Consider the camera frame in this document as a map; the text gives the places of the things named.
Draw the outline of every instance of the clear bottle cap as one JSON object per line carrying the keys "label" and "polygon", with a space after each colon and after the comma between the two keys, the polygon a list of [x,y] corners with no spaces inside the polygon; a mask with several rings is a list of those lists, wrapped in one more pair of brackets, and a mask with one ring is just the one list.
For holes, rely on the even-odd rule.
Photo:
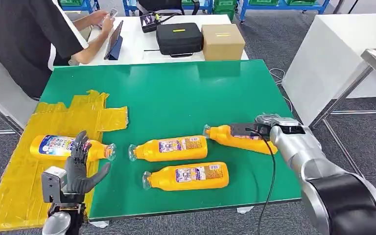
{"label": "clear bottle cap", "polygon": [[210,129],[211,127],[205,124],[204,130],[202,131],[202,135],[205,136],[207,139],[210,138]]}
{"label": "clear bottle cap", "polygon": [[110,161],[113,161],[116,157],[116,145],[114,143],[109,144],[104,149],[104,157]]}
{"label": "clear bottle cap", "polygon": [[150,189],[152,187],[149,177],[152,175],[149,171],[145,171],[142,175],[142,185],[144,189]]}
{"label": "clear bottle cap", "polygon": [[136,149],[136,145],[134,144],[129,145],[128,154],[129,154],[129,160],[131,161],[138,159],[135,153],[135,149]]}

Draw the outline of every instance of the smartphone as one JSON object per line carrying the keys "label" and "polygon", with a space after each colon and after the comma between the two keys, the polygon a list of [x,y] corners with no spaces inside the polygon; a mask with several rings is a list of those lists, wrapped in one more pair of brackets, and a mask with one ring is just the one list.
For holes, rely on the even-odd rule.
{"label": "smartphone", "polygon": [[[112,8],[109,12],[109,16],[110,18],[113,18],[113,17],[116,17],[118,15],[118,11],[114,8]],[[103,21],[101,21],[97,26],[101,29],[101,24],[103,23]]]}
{"label": "smartphone", "polygon": [[116,9],[112,8],[112,9],[110,10],[110,12],[109,12],[109,16],[110,16],[110,18],[112,18],[112,17],[116,17],[117,15],[118,15],[118,11],[117,11]]}

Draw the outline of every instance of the black shirt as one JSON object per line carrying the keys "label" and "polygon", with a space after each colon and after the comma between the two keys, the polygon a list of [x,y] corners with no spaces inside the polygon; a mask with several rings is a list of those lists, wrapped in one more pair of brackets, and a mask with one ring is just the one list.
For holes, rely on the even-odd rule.
{"label": "black shirt", "polygon": [[0,0],[0,62],[29,97],[88,46],[58,0]]}

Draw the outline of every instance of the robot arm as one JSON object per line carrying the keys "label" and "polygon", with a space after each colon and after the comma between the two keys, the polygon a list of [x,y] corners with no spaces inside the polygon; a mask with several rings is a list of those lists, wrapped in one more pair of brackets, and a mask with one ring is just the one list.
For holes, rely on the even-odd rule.
{"label": "robot arm", "polygon": [[292,118],[262,115],[270,140],[296,173],[312,225],[323,235],[376,235],[376,188],[330,162],[307,126]]}

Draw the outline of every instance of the green mat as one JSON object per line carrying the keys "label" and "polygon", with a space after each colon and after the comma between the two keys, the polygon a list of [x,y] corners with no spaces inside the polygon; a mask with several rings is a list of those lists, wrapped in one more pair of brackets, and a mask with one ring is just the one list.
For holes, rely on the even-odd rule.
{"label": "green mat", "polygon": [[[251,122],[262,113],[292,117],[262,60],[60,67],[52,74],[41,101],[69,105],[75,94],[90,89],[110,94],[107,108],[128,106],[129,110],[127,129],[103,134],[103,143],[115,143],[118,151],[110,173],[96,186],[90,220],[237,207],[266,200],[272,178],[269,155],[208,140],[208,156],[200,160],[150,163],[130,162],[127,157],[131,143],[199,135],[205,124]],[[294,173],[279,153],[275,157],[277,173],[271,201],[300,198]],[[225,188],[142,188],[146,170],[214,161],[228,166],[230,183]]]}

